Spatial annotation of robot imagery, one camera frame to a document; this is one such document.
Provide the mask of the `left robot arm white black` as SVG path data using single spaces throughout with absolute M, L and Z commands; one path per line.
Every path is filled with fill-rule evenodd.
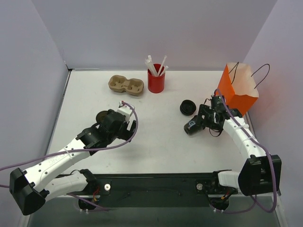
M 51 157 L 26 170 L 16 168 L 10 173 L 9 191 L 23 215 L 39 210 L 47 201 L 71 192 L 92 194 L 101 187 L 88 169 L 60 177 L 79 161 L 107 148 L 115 139 L 130 142 L 137 131 L 137 122 L 130 118 L 134 107 L 121 105 L 116 111 L 101 111 L 96 123 L 85 128 L 69 144 Z

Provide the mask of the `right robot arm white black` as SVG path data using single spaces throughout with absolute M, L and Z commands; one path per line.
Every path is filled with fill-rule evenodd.
M 238 109 L 230 109 L 220 96 L 212 96 L 210 101 L 210 105 L 199 106 L 198 125 L 226 132 L 245 160 L 240 172 L 219 171 L 218 176 L 210 181 L 211 190 L 220 193 L 226 187 L 232 187 L 245 196 L 278 192 L 282 167 L 280 157 L 269 154 L 260 146 Z

